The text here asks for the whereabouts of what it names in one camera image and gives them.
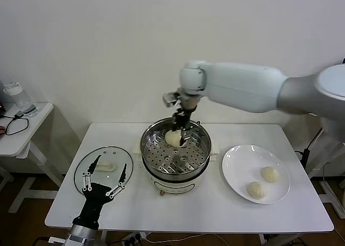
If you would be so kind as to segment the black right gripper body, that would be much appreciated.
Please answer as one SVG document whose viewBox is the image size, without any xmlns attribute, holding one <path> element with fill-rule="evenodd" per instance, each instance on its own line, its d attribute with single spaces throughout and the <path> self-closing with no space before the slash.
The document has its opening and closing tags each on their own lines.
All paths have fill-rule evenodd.
<svg viewBox="0 0 345 246">
<path fill-rule="evenodd" d="M 172 122 L 174 128 L 187 128 L 190 124 L 190 116 L 192 110 L 177 109 L 172 115 Z"/>
</svg>

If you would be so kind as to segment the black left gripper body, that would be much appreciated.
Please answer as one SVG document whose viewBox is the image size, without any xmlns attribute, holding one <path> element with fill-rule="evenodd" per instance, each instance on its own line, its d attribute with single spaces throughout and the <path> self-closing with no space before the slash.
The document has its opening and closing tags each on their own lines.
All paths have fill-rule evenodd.
<svg viewBox="0 0 345 246">
<path fill-rule="evenodd" d="M 103 205 L 111 202 L 110 196 L 106 193 L 111 190 L 110 187 L 99 184 L 91 183 L 91 190 L 83 192 L 86 201 L 83 208 L 72 224 L 82 227 L 99 227 L 98 220 L 102 211 Z"/>
</svg>

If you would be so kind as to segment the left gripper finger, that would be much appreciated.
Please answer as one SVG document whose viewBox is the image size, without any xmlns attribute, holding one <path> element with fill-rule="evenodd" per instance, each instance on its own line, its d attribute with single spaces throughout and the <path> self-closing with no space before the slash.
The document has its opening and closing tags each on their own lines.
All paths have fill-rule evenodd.
<svg viewBox="0 0 345 246">
<path fill-rule="evenodd" d="M 117 196 L 122 190 L 126 188 L 125 180 L 126 180 L 126 170 L 127 170 L 127 164 L 124 165 L 122 173 L 120 175 L 120 179 L 118 181 L 118 184 L 113 187 L 110 191 L 106 193 L 106 196 L 109 198 L 114 198 Z"/>
<path fill-rule="evenodd" d="M 101 158 L 101 155 L 98 155 L 96 159 L 90 163 L 90 165 L 87 168 L 87 171 L 82 173 L 82 191 L 83 192 L 92 190 L 91 175 L 94 173 L 100 158 Z"/>
</svg>

